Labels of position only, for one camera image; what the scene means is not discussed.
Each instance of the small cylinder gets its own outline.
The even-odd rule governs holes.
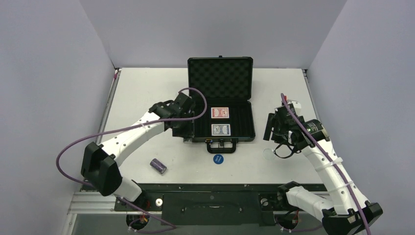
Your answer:
[[[160,174],[163,174],[167,170],[167,167],[156,158],[150,162],[150,166],[156,169],[156,171],[158,171]]]

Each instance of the briefcase handle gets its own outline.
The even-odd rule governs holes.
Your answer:
[[[232,147],[231,148],[225,148],[225,147],[218,147],[218,148],[212,148],[210,146],[212,142],[206,141],[206,148],[209,153],[218,154],[218,153],[233,153],[236,150],[236,141],[231,140]]]

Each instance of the blue circular sticker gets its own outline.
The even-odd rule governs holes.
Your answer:
[[[214,161],[216,164],[222,164],[222,162],[223,162],[223,156],[222,156],[222,155],[220,155],[220,154],[216,154],[216,155],[213,157],[213,161]]]

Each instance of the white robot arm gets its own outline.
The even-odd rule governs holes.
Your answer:
[[[114,194],[128,201],[136,201],[142,193],[140,186],[122,177],[119,167],[137,148],[152,137],[172,128],[174,136],[189,128],[189,117],[194,107],[193,100],[179,93],[173,101],[154,104],[133,126],[112,139],[97,145],[91,142],[84,152],[81,174],[103,196]]]
[[[271,135],[271,140],[279,144],[277,149],[282,145],[287,146],[291,150],[287,157],[280,157],[274,151],[283,159],[302,152],[315,168],[331,200],[307,191],[296,182],[290,182],[280,187],[278,202],[290,211],[299,208],[314,216],[323,223],[329,235],[352,235],[362,231],[365,222],[359,209],[369,226],[383,213],[381,207],[378,203],[369,202],[351,180],[322,124],[315,119],[306,122],[302,116],[297,116],[301,109],[299,102],[288,100],[285,103],[287,106],[282,105],[275,109],[275,113],[268,115],[264,140],[268,141]]]

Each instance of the white table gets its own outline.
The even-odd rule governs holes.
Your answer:
[[[187,86],[187,69],[123,68],[105,130],[130,126],[154,103],[174,99],[177,91]],[[285,184],[294,180],[321,184],[302,154],[273,160],[262,156],[264,149],[276,147],[273,141],[264,141],[262,137],[268,113],[281,104],[280,93],[301,103],[305,120],[316,118],[301,69],[254,69],[250,99],[256,133],[253,142],[238,143],[235,153],[223,154],[224,162],[215,164],[206,144],[183,143],[182,138],[172,137],[168,130],[132,153],[120,167],[121,174],[138,183]],[[104,136],[102,140],[113,136]],[[279,150],[281,155],[287,153],[288,150]],[[167,166],[165,174],[151,168],[153,158]]]

